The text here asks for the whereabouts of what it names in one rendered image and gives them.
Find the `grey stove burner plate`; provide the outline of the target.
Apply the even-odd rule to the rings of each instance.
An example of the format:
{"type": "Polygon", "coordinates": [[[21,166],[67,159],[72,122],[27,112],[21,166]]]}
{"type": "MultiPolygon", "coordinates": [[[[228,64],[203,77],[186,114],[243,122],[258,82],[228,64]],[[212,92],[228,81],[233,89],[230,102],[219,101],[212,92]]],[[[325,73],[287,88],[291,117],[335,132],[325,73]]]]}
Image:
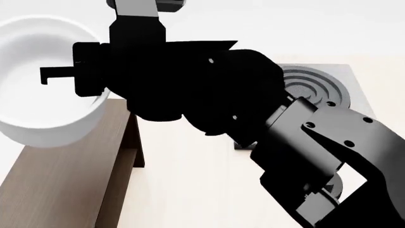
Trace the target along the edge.
{"type": "Polygon", "coordinates": [[[319,107],[331,101],[375,118],[354,72],[348,64],[279,64],[285,88],[294,97],[319,107]]]}

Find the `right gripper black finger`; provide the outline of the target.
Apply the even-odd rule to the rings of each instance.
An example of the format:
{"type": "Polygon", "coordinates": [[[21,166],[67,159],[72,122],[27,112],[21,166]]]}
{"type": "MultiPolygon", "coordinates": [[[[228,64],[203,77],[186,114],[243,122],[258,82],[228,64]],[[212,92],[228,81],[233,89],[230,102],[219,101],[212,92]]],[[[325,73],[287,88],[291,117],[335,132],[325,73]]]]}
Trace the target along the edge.
{"type": "Polygon", "coordinates": [[[48,79],[74,77],[74,76],[75,76],[75,68],[73,66],[40,68],[40,82],[42,85],[47,85],[48,79]]]}

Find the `white bowl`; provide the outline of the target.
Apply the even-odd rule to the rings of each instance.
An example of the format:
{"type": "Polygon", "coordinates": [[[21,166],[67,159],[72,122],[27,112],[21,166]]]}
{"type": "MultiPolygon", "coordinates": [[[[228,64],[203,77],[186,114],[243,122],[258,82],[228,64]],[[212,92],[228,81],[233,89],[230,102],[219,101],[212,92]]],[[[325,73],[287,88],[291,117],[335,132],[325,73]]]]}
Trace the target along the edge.
{"type": "Polygon", "coordinates": [[[58,74],[41,83],[42,67],[73,65],[74,43],[99,38],[83,25],[50,15],[0,22],[0,132],[20,144],[55,148],[92,131],[110,94],[82,98],[74,80],[58,74]]]}

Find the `brown wooden cabinet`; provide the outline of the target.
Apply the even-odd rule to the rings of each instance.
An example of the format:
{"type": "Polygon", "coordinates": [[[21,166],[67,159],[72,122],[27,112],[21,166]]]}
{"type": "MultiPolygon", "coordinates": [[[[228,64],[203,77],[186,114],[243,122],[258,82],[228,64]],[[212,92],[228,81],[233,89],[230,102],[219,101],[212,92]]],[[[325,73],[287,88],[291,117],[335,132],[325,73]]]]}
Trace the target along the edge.
{"type": "Polygon", "coordinates": [[[109,99],[78,142],[22,150],[0,185],[0,228],[118,228],[132,170],[144,166],[136,116],[109,99]]]}

